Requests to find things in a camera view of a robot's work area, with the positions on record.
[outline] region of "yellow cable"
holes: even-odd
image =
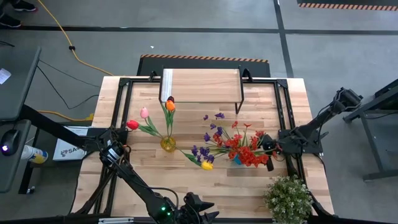
[[[74,119],[74,118],[70,118],[70,117],[68,117],[68,116],[65,116],[65,115],[63,115],[63,114],[60,114],[60,113],[58,113],[58,112],[56,112],[56,111],[43,111],[43,110],[40,110],[40,111],[37,111],[37,112],[39,112],[39,113],[54,114],[54,115],[60,116],[61,118],[65,118],[65,119],[67,119],[67,120],[69,120],[69,121],[92,121],[93,118],[94,118],[94,114],[90,114],[90,116],[87,117],[87,118],[85,118],[85,119]]]
[[[69,39],[69,37],[68,37],[68,34],[64,31],[64,29],[62,28],[62,26],[61,26],[61,24],[58,22],[58,20],[51,14],[51,12],[47,9],[47,7],[45,7],[45,5],[42,3],[41,0],[38,0],[38,2],[43,6],[43,8],[48,12],[48,14],[50,14],[50,16],[51,16],[51,17],[54,19],[54,21],[58,24],[59,28],[62,30],[63,34],[64,34],[65,37],[67,38],[67,40],[68,40],[68,42],[69,42],[69,46],[73,46],[72,42],[70,41],[70,39]],[[106,73],[106,74],[108,74],[108,75],[114,76],[112,73],[110,73],[110,72],[108,72],[108,71],[106,71],[106,70],[103,70],[102,68],[95,67],[95,66],[93,66],[93,65],[90,65],[90,64],[88,64],[88,63],[86,63],[86,62],[80,60],[80,59],[77,57],[77,54],[75,53],[75,50],[71,49],[71,51],[73,52],[75,58],[76,58],[80,63],[82,63],[83,65],[87,65],[87,66],[89,66],[89,67],[91,67],[91,68],[94,68],[94,69],[97,69],[97,70],[99,70],[99,71],[101,71],[101,72],[103,72],[103,73]]]

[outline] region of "yellow tulip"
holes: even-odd
[[[213,169],[213,164],[211,162],[203,161],[201,163],[201,168],[204,170],[212,170]]]

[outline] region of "wooden table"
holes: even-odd
[[[104,77],[93,120],[94,127],[107,128],[110,125],[119,78]],[[312,116],[304,80],[290,78],[287,81],[296,125],[306,124]],[[244,95],[245,102],[238,115],[235,115],[234,105],[230,103],[176,103],[173,136],[177,146],[190,152],[194,144],[204,145],[203,135],[209,131],[209,122],[204,121],[202,117],[208,114],[210,118],[214,118],[213,114],[218,112],[226,116],[223,121],[225,127],[231,127],[232,123],[238,120],[241,129],[243,123],[252,124],[248,131],[249,135],[254,134],[255,130],[263,130],[276,138],[280,127],[273,86],[247,84],[244,85]],[[134,84],[127,120],[135,119],[143,122],[139,116],[143,106],[148,108],[157,129],[165,133],[164,115],[159,105],[158,83]],[[122,103],[118,124],[123,107]],[[227,130],[230,134],[233,133],[231,128]],[[271,214],[262,201],[265,186],[272,183],[271,177],[287,175],[285,162],[274,161],[275,169],[268,172],[265,166],[259,168],[239,166],[231,162],[227,155],[217,158],[213,170],[205,171],[186,159],[179,151],[172,154],[163,151],[160,148],[159,138],[140,131],[131,132],[127,144],[132,147],[130,158],[134,169],[148,185],[173,189],[180,197],[180,205],[183,204],[182,199],[187,192],[194,192],[202,200],[215,203],[215,206],[206,212],[218,210],[220,211],[218,217],[270,218]],[[333,213],[328,183],[321,162],[317,157],[307,154],[302,159],[310,190],[323,207]],[[101,166],[98,154],[92,154],[83,161],[73,212],[86,202],[97,187]],[[170,192],[159,192],[175,201]],[[144,202],[121,179],[118,179],[116,184],[112,216],[148,216]]]

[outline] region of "yellow vase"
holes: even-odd
[[[175,150],[175,139],[173,137],[164,137],[160,141],[160,146],[166,152],[174,152],[174,150]]]

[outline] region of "blue vase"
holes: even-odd
[[[234,162],[235,162],[237,165],[242,165],[242,162],[239,160],[239,154],[237,154],[237,155],[235,156]]]

